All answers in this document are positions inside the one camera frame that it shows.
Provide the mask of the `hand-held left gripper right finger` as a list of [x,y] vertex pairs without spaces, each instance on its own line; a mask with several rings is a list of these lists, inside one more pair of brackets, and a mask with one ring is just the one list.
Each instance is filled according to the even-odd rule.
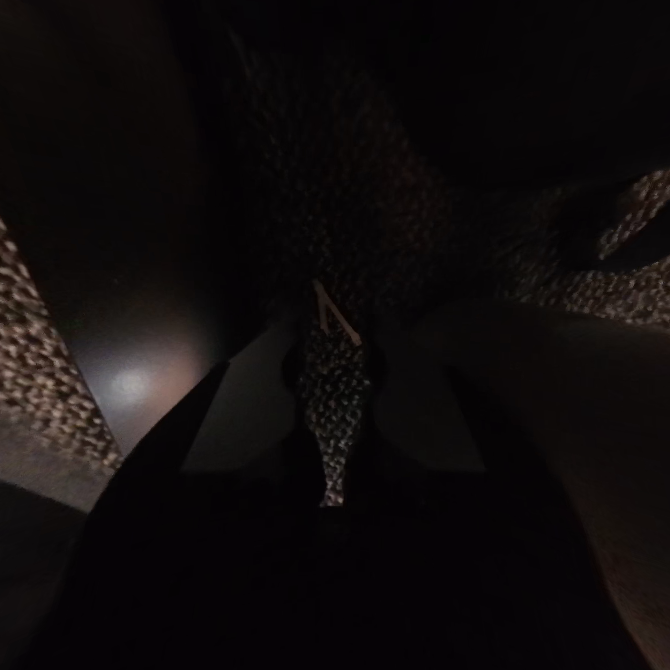
[[438,356],[396,322],[377,320],[368,345],[373,426],[404,456],[437,472],[486,472]]

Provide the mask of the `speckled dark cloth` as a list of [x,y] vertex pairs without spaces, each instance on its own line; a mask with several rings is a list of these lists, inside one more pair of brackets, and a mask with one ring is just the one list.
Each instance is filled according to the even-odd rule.
[[440,170],[343,45],[170,60],[157,81],[1,59],[1,429],[56,461],[35,490],[82,510],[210,369],[298,312],[298,417],[340,493],[370,394],[352,327],[492,294],[669,324],[669,138],[602,174]]

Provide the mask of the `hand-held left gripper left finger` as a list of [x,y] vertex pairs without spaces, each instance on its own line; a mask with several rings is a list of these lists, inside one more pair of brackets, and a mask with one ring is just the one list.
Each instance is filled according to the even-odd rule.
[[234,472],[290,434],[296,398],[283,364],[296,342],[296,317],[283,314],[230,359],[182,472]]

